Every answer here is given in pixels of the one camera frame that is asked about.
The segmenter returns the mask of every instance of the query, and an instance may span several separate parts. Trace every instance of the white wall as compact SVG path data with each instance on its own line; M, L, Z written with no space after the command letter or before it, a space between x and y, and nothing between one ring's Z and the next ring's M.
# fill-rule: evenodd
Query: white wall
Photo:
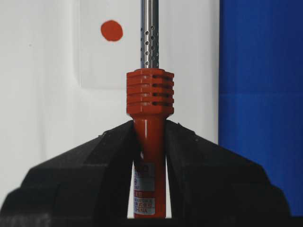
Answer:
M30 167L130 120L124 87L79 82L78 3L0 1L0 204ZM159 34L160 66L175 73L170 119L217 142L219 0L161 0Z

